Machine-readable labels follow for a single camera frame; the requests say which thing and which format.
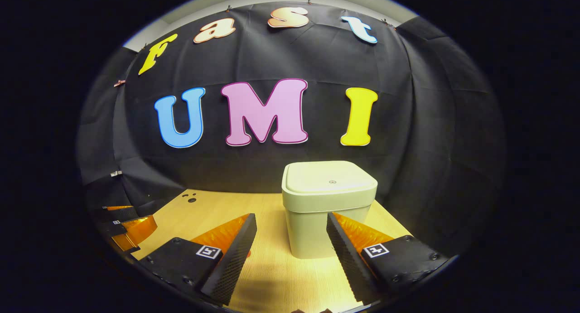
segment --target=white plastic container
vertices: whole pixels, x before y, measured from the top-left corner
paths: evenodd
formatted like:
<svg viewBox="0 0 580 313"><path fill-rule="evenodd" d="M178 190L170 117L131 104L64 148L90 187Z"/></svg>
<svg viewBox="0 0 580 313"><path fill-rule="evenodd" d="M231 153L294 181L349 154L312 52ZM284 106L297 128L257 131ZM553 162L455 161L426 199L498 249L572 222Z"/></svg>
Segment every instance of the white plastic container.
<svg viewBox="0 0 580 313"><path fill-rule="evenodd" d="M364 223L376 193L377 181L351 162L287 165L282 201L292 255L298 259L336 255L326 231L328 212Z"/></svg>

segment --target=letter m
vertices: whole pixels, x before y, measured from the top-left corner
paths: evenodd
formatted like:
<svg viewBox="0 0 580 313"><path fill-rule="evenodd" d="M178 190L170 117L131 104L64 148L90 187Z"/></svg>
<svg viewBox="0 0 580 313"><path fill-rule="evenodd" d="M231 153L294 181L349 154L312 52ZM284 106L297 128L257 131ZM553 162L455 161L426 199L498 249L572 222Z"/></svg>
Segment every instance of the letter m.
<svg viewBox="0 0 580 313"><path fill-rule="evenodd" d="M226 143L231 146L249 144L252 137L245 131L244 120L261 143L265 142L278 119L278 129L272 135L277 143L302 143L308 134L302 129L302 93L308 83L299 78L278 81L264 105L247 82L236 82L222 88L230 109L230 135Z"/></svg>

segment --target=screw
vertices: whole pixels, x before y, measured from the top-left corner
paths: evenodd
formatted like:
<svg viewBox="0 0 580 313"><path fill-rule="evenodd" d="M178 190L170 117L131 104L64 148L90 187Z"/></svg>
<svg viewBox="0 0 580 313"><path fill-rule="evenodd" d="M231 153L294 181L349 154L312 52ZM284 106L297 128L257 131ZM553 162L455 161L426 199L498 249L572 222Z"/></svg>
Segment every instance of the screw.
<svg viewBox="0 0 580 313"><path fill-rule="evenodd" d="M189 277L188 277L188 276L186 276L186 275L183 275L183 276L182 276L182 280L183 280L183 282L185 282L186 284L188 284L188 285L190 285L190 286L192 286L192 285L193 285L193 280L191 280L191 278L189 278Z"/></svg>

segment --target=yellow letter i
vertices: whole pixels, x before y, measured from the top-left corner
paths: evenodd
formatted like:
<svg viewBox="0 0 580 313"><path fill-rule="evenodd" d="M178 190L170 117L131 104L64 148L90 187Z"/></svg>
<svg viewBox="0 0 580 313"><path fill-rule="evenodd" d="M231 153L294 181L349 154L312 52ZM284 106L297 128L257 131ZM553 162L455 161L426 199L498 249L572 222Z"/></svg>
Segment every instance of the yellow letter i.
<svg viewBox="0 0 580 313"><path fill-rule="evenodd" d="M365 88L348 88L346 96L350 99L350 118L346 134L340 138L340 144L367 145L371 143L368 125L371 120L372 104L379 97L374 91Z"/></svg>

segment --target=container lid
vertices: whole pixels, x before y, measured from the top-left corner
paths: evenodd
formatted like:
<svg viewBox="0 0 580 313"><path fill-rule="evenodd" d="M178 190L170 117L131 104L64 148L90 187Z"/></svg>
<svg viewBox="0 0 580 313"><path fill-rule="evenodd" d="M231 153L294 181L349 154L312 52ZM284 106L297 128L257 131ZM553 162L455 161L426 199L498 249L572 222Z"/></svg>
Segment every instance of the container lid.
<svg viewBox="0 0 580 313"><path fill-rule="evenodd" d="M293 193L341 193L369 189L377 181L352 162L297 162L285 171L285 188Z"/></svg>

